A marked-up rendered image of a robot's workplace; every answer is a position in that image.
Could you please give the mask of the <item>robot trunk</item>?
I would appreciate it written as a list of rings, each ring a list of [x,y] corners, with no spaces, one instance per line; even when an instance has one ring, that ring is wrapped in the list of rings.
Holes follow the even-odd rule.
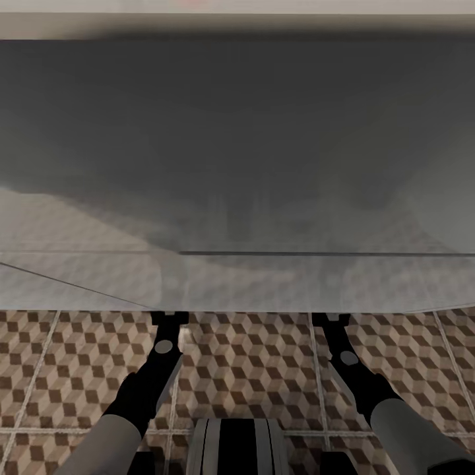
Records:
[[[289,475],[284,435],[276,418],[199,418],[186,475]]]

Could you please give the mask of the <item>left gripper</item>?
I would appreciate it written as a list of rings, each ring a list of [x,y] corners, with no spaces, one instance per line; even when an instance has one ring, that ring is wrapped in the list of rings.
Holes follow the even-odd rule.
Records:
[[[180,331],[180,325],[189,324],[189,311],[176,311],[175,315],[165,315],[164,311],[151,312],[152,325],[158,325],[158,329],[162,325],[173,325]]]

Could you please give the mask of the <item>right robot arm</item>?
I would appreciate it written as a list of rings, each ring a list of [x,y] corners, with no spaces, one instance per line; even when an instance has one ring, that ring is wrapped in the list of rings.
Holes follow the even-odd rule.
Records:
[[[399,475],[475,475],[472,453],[427,422],[381,374],[361,364],[344,328],[349,318],[350,313],[312,313],[312,324],[327,338],[330,374],[364,415]]]

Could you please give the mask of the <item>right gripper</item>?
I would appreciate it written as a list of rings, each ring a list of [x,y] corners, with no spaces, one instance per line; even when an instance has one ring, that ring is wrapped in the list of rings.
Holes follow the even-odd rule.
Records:
[[[312,313],[312,324],[314,327],[322,327],[325,337],[331,333],[342,332],[346,334],[345,328],[349,324],[350,313],[339,315],[339,321],[329,321],[326,313]]]

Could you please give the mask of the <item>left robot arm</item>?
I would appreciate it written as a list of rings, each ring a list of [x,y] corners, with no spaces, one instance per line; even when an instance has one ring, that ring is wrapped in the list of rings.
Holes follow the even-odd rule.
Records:
[[[189,311],[153,311],[158,325],[146,363],[128,374],[116,399],[54,475],[127,475],[147,431],[159,412],[183,363],[180,325]]]

